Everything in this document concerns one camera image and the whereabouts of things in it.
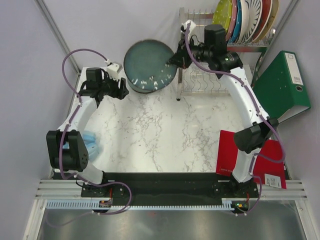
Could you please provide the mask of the white plate with blue stripes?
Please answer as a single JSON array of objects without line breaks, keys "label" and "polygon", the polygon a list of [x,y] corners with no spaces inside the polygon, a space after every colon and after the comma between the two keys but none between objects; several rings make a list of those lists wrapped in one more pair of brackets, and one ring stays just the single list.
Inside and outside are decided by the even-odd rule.
[{"label": "white plate with blue stripes", "polygon": [[245,3],[248,8],[248,26],[242,38],[243,44],[249,43],[252,40],[260,23],[263,11],[262,0],[246,0]]}]

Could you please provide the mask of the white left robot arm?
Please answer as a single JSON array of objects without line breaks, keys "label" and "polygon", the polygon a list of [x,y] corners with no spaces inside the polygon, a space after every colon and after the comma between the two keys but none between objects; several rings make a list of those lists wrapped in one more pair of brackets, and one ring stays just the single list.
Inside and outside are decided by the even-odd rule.
[{"label": "white left robot arm", "polygon": [[83,131],[105,96],[123,100],[129,94],[126,79],[114,80],[106,77],[85,81],[76,92],[78,103],[71,110],[65,122],[46,134],[50,165],[59,170],[66,180],[77,177],[92,185],[92,191],[99,197],[106,196],[110,185],[103,180],[103,171],[89,161],[89,152],[83,139]]}]

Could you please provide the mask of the blue polka dot plate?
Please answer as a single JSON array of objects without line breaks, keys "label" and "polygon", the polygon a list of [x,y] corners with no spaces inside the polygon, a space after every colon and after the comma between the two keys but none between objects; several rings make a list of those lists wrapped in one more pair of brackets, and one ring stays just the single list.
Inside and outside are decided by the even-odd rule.
[{"label": "blue polka dot plate", "polygon": [[241,28],[242,28],[242,11],[243,3],[242,0],[237,0],[237,15],[235,19],[235,26],[233,28],[232,36],[229,39],[230,44],[236,44],[240,38]]}]

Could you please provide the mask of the grey-blue ceramic plate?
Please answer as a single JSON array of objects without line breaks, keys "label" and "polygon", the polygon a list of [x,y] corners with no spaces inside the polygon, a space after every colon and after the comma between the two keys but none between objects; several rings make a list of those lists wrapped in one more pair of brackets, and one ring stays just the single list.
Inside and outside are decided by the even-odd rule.
[{"label": "grey-blue ceramic plate", "polygon": [[150,82],[147,82],[147,84],[141,84],[140,82],[133,84],[130,80],[128,80],[127,83],[132,90],[141,94],[154,93],[159,90],[157,87],[152,86]]}]

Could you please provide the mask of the brown-rimmed petal pattern plate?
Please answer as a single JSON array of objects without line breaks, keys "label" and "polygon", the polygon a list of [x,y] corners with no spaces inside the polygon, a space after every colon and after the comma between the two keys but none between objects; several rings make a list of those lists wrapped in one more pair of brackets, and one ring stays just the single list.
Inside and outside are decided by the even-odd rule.
[{"label": "brown-rimmed petal pattern plate", "polygon": [[240,0],[239,3],[241,7],[241,27],[236,43],[240,45],[244,41],[244,37],[249,26],[249,5],[245,0]]}]

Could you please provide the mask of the light blue headphones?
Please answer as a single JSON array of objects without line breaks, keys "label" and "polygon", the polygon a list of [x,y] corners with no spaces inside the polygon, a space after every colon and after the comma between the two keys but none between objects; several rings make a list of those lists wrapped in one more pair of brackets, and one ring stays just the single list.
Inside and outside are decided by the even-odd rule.
[{"label": "light blue headphones", "polygon": [[67,162],[68,158],[70,164],[84,165],[87,162],[93,163],[101,152],[99,141],[93,132],[72,130],[65,134],[62,144],[63,162]]}]

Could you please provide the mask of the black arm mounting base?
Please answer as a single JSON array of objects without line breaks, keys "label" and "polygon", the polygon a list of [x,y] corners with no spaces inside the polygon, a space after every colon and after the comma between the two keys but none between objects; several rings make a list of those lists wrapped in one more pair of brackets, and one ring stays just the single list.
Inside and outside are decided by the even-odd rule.
[{"label": "black arm mounting base", "polygon": [[109,172],[103,176],[106,187],[83,184],[83,198],[107,198],[131,203],[132,200],[212,203],[223,198],[246,199],[258,197],[253,180],[237,183],[229,176],[213,172],[189,173],[124,173]]}]

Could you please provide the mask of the green lever arch binder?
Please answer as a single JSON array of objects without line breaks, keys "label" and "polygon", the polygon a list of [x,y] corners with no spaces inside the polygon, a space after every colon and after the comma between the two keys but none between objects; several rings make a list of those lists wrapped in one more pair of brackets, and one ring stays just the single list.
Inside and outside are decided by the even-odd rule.
[{"label": "green lever arch binder", "polygon": [[255,82],[253,92],[270,118],[279,123],[311,108],[294,52],[280,51]]}]

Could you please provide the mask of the dark plate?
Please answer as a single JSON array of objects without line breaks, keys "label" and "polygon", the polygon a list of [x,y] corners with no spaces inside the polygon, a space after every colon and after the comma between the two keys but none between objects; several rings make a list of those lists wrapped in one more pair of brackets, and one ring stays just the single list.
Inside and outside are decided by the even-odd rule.
[{"label": "dark plate", "polygon": [[168,86],[176,76],[177,67],[167,64],[174,55],[165,43],[155,39],[145,39],[133,44],[123,60],[124,73],[127,81],[134,85],[147,82],[158,91]]}]

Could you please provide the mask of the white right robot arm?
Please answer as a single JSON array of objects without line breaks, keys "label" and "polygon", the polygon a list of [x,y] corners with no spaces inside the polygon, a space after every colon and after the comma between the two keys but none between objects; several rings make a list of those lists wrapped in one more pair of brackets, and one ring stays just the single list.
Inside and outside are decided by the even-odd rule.
[{"label": "white right robot arm", "polygon": [[235,197],[247,191],[246,182],[253,178],[255,159],[265,142],[276,132],[279,122],[269,116],[256,97],[246,75],[239,55],[229,51],[226,31],[220,24],[210,24],[204,28],[204,42],[194,44],[192,30],[194,22],[181,25],[184,36],[178,43],[176,53],[168,64],[187,69],[195,64],[199,69],[213,73],[225,84],[240,114],[243,130],[234,134],[238,149],[229,191]]}]

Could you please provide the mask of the red plate with teal flower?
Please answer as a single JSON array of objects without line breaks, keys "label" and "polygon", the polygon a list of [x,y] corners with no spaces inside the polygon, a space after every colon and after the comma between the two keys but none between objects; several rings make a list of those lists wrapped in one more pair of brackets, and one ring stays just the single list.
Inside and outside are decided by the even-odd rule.
[{"label": "red plate with teal flower", "polygon": [[270,18],[272,7],[273,7],[273,0],[262,0],[261,17],[257,25],[257,28],[252,36],[253,43],[257,43],[258,38],[262,35],[262,31],[266,27],[268,20]]}]

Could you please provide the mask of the steel two-tier dish rack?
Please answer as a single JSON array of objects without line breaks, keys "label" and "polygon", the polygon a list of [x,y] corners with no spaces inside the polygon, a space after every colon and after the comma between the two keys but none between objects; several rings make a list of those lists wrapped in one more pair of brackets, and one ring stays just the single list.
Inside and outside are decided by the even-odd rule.
[{"label": "steel two-tier dish rack", "polygon": [[[211,23],[213,18],[212,11],[189,11],[181,7],[179,9],[179,21],[181,23],[187,20],[195,22],[196,27],[193,33],[194,40],[204,41],[204,28]],[[276,29],[272,27],[267,31],[267,35],[257,43],[228,44],[227,48],[231,52],[237,52],[243,64],[246,76],[251,85],[258,79],[258,71],[261,67],[263,57],[265,56],[274,36]],[[177,99],[181,96],[190,96],[193,94],[206,94],[223,96],[227,95],[228,90],[223,87],[220,80],[213,73],[208,73],[198,68],[195,64],[191,64],[189,68],[180,68],[177,72]]]}]

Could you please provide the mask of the cream plate with bird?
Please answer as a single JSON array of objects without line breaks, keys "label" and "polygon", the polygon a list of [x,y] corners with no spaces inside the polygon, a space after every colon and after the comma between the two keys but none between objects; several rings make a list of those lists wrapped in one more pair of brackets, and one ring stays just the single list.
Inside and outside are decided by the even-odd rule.
[{"label": "cream plate with bird", "polygon": [[274,26],[278,11],[279,11],[279,1],[273,0],[270,17],[268,19],[266,27],[262,31],[261,36],[258,38],[258,42],[261,41],[268,34],[268,32],[271,30],[271,28]]}]

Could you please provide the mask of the green polka dot plate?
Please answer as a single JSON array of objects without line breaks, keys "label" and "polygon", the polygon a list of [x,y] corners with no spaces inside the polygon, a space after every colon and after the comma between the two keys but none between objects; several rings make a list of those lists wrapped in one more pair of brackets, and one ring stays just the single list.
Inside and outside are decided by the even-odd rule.
[{"label": "green polka dot plate", "polygon": [[228,32],[232,18],[232,6],[233,4],[231,0],[220,0],[212,18],[213,24],[221,25],[225,29],[225,39],[227,41],[230,38]]}]

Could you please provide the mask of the red folder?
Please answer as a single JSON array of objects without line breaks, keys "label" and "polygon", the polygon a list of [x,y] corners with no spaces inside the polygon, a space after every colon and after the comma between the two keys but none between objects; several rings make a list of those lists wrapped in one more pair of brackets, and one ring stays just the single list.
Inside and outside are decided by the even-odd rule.
[{"label": "red folder", "polygon": [[[219,136],[216,173],[231,176],[236,166],[238,148],[234,143],[234,132],[221,130]],[[269,139],[260,153],[273,160],[282,158],[282,150],[278,141]],[[273,163],[261,156],[257,157],[253,168],[253,175],[261,178],[262,184],[270,187],[286,189],[284,163]]]}]

